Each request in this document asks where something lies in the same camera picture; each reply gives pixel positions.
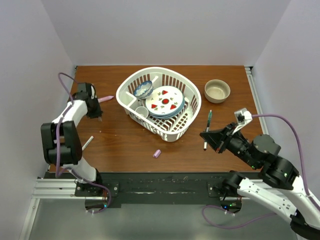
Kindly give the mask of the white pen with black tip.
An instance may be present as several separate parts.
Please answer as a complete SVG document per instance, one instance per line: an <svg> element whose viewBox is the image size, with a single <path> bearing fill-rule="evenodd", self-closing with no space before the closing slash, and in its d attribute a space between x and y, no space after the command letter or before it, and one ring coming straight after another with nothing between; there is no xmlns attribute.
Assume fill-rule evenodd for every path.
<svg viewBox="0 0 320 240"><path fill-rule="evenodd" d="M204 141L204 144L203 144L203 150L206 151L207 150L207 145L208 143L206 141Z"/></svg>

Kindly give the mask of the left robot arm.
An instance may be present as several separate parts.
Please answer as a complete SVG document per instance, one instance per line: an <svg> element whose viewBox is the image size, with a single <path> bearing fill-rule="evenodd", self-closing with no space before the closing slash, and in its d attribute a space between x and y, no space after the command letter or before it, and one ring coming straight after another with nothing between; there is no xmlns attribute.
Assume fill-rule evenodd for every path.
<svg viewBox="0 0 320 240"><path fill-rule="evenodd" d="M99 171L83 157L77 126L84 116L100 119L103 111L91 83L79 83L71 97L59 117L40 127L44 160L55 165L57 177L62 174L60 169L67 170L76 177L80 190L100 196L104 184Z"/></svg>

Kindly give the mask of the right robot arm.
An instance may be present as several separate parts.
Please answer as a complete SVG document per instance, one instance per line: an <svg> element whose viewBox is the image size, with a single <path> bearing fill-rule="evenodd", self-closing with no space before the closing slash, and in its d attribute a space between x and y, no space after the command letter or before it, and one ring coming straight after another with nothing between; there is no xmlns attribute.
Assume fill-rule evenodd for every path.
<svg viewBox="0 0 320 240"><path fill-rule="evenodd" d="M267 134L249 142L232 122L223 129L199 134L217 153L228 150L254 170L263 183L276 189L280 197L256 184L243 174L231 170L222 181L221 189L230 197L247 197L289 223L290 228L307 240L320 238L320 201L309 190L303 176L287 159L281 147Z"/></svg>

